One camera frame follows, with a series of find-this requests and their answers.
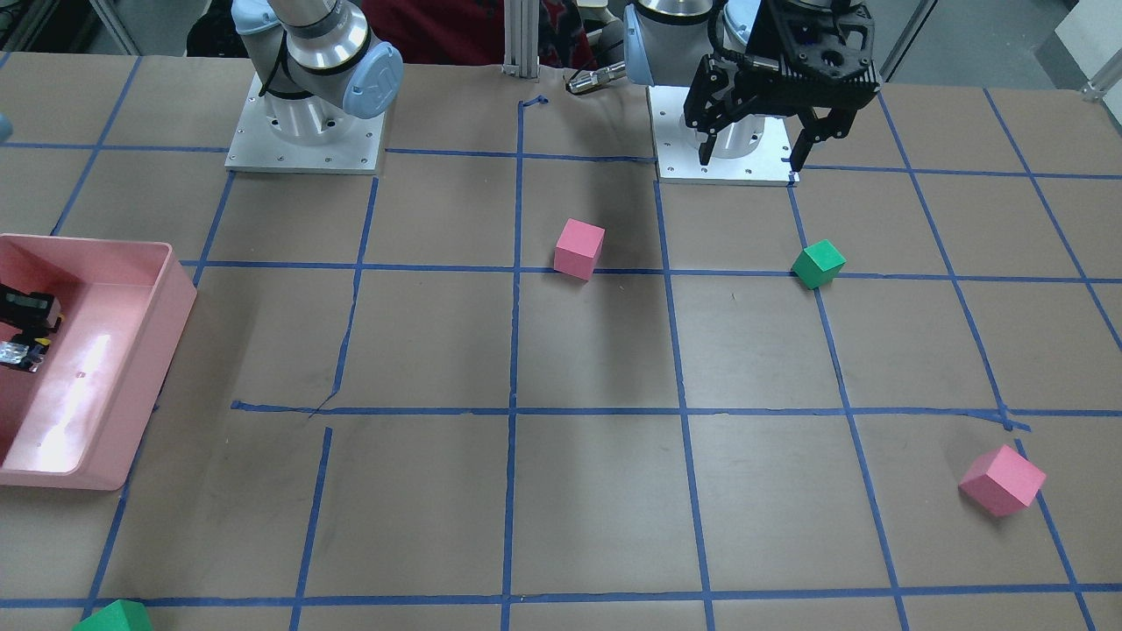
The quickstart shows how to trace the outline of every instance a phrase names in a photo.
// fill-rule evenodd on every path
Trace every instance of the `person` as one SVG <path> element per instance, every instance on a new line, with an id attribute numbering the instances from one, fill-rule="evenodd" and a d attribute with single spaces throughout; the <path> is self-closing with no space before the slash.
<path id="1" fill-rule="evenodd" d="M 503 63 L 503 0 L 364 0 L 362 12 L 380 39 L 411 64 Z M 553 67 L 592 66 L 574 0 L 540 0 L 539 61 Z"/>

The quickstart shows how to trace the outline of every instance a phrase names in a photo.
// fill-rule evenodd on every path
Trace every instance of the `metal mounting plate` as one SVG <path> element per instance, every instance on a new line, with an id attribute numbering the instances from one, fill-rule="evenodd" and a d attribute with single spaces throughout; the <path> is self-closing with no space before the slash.
<path id="1" fill-rule="evenodd" d="M 689 88 L 655 85 L 647 90 L 651 131 L 659 157 L 659 179 L 679 184 L 736 184 L 745 186 L 787 186 L 799 182 L 791 172 L 791 145 L 782 118 L 766 117 L 760 144 L 742 158 L 718 158 L 708 166 L 698 163 L 697 147 L 690 141 L 693 130 L 681 121 L 682 104 Z"/>
<path id="2" fill-rule="evenodd" d="M 341 138 L 327 145 L 296 145 L 272 129 L 256 75 L 249 85 L 226 167 L 257 173 L 335 173 L 376 175 L 386 115 L 352 119 Z"/>

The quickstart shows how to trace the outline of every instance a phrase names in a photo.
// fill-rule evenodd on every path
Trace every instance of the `beige tabletop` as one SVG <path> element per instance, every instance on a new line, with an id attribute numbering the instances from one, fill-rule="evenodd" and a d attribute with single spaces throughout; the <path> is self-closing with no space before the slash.
<path id="1" fill-rule="evenodd" d="M 892 84 L 797 188 L 700 186 L 641 88 L 410 66 L 378 177 L 234 175 L 251 73 L 0 57 L 0 232 L 199 287 L 126 486 L 0 487 L 0 629 L 1122 629 L 1100 107 Z M 957 483 L 1003 443 L 1049 477 L 995 520 Z"/>

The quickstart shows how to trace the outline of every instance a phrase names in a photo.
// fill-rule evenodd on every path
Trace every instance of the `metal connector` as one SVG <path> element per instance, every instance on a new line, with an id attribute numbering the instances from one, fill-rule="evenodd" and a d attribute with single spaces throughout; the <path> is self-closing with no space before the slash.
<path id="1" fill-rule="evenodd" d="M 583 76 L 574 76 L 564 84 L 564 89 L 572 94 L 583 94 L 597 88 L 611 83 L 617 79 L 627 76 L 626 62 L 616 62 L 609 66 L 592 71 Z"/>

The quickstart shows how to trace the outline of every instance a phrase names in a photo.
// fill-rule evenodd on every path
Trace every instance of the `pink cube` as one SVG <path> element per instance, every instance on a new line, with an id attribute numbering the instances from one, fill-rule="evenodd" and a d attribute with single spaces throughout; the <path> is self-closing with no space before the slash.
<path id="1" fill-rule="evenodd" d="M 570 219 L 553 250 L 553 268 L 562 274 L 589 280 L 604 247 L 604 228 Z"/>
<path id="2" fill-rule="evenodd" d="M 1029 507 L 1046 477 L 1012 447 L 1002 445 L 978 456 L 958 487 L 1000 518 Z"/>

